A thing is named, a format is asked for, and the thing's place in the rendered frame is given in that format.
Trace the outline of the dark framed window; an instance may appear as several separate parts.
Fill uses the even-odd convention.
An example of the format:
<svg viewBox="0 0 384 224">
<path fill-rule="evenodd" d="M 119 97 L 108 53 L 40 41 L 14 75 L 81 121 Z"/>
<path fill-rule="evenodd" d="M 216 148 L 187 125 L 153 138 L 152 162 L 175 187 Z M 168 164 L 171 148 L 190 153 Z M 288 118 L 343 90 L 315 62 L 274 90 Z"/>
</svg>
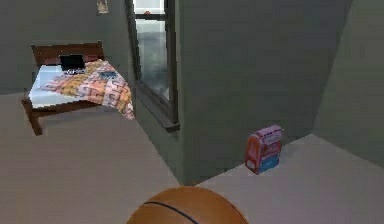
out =
<svg viewBox="0 0 384 224">
<path fill-rule="evenodd" d="M 136 97 L 168 132 L 180 129 L 176 0 L 124 0 Z"/>
</svg>

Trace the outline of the red and purple box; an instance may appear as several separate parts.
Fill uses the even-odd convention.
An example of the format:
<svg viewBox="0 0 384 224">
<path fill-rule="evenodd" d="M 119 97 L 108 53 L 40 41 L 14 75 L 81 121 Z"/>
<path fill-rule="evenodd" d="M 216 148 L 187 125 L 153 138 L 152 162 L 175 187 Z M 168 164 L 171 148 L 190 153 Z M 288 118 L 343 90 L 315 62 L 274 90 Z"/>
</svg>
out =
<svg viewBox="0 0 384 224">
<path fill-rule="evenodd" d="M 276 167 L 280 161 L 283 129 L 272 125 L 252 133 L 247 140 L 245 166 L 255 174 Z"/>
</svg>

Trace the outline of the colourful patchwork blanket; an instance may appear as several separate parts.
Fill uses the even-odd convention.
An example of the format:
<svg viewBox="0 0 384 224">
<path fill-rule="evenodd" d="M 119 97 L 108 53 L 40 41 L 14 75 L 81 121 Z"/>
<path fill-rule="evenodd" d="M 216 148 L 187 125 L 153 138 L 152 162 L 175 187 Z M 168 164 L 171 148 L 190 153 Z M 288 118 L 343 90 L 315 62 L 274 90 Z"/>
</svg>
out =
<svg viewBox="0 0 384 224">
<path fill-rule="evenodd" d="M 87 62 L 85 66 L 84 73 L 56 76 L 40 89 L 109 106 L 127 119 L 134 119 L 132 93 L 119 72 L 101 59 Z"/>
</svg>

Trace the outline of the black laptop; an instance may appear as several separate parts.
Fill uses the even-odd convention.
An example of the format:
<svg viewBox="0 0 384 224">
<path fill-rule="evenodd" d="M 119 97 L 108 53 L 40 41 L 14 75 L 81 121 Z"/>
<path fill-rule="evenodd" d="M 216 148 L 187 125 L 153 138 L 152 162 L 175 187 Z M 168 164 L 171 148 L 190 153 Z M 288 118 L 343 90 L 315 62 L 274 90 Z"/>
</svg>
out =
<svg viewBox="0 0 384 224">
<path fill-rule="evenodd" d="M 85 62 L 80 54 L 61 55 L 60 63 L 65 74 L 74 75 L 85 72 Z"/>
</svg>

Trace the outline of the orange basketball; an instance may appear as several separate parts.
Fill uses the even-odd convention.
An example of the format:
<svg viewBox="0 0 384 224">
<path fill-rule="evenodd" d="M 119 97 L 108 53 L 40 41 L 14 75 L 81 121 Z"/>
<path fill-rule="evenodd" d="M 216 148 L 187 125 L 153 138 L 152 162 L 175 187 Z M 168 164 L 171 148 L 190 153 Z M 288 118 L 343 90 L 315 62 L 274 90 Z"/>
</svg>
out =
<svg viewBox="0 0 384 224">
<path fill-rule="evenodd" d="M 126 224 L 250 224 L 228 199 L 202 187 L 164 190 L 138 207 Z"/>
</svg>

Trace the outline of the brown wooden bed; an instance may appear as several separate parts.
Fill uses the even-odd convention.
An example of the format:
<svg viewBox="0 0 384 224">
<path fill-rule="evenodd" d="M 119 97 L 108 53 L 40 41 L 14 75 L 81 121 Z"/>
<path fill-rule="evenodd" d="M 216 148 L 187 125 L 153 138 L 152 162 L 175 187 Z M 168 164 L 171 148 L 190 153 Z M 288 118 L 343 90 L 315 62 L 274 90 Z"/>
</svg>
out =
<svg viewBox="0 0 384 224">
<path fill-rule="evenodd" d="M 83 56 L 85 64 L 98 59 L 107 61 L 100 41 L 94 43 L 34 45 L 32 52 L 38 72 L 31 89 L 24 93 L 21 104 L 35 135 L 39 136 L 43 133 L 42 126 L 39 123 L 39 119 L 42 117 L 103 106 L 81 98 L 64 96 L 56 92 L 40 89 L 43 84 L 46 84 L 54 77 L 65 74 L 61 68 L 61 55 L 80 54 Z"/>
</svg>

